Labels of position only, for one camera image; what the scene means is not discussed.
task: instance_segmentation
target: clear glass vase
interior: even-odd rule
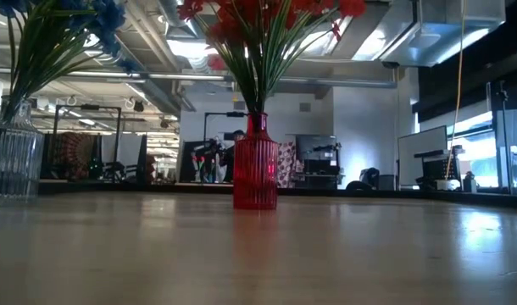
[[[268,136],[267,114],[250,113],[247,136],[236,143],[233,204],[236,209],[277,207],[279,146]]]
[[[36,198],[44,148],[44,135],[31,122],[31,104],[5,108],[0,113],[0,206]]]

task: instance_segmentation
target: red vase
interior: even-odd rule
[[[247,136],[236,143],[234,160],[234,208],[277,207],[278,144],[268,136],[268,114],[249,114]]]

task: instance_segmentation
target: desk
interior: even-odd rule
[[[517,304],[517,211],[93,192],[0,208],[0,305]]]

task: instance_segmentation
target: wooden table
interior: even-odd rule
[[[0,208],[0,304],[517,304],[517,211],[97,192]]]

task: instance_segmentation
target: yellow cable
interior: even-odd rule
[[[465,11],[467,9],[467,3],[468,3],[467,0],[462,0],[462,1],[464,1],[464,7],[462,8],[462,33],[460,35],[458,95],[456,97],[456,111],[454,112],[453,136],[451,137],[451,150],[448,154],[447,172],[445,173],[445,180],[448,180],[448,172],[451,169],[451,162],[453,161],[454,134],[456,132],[456,123],[459,120],[460,98],[462,96],[462,64],[464,62]]]

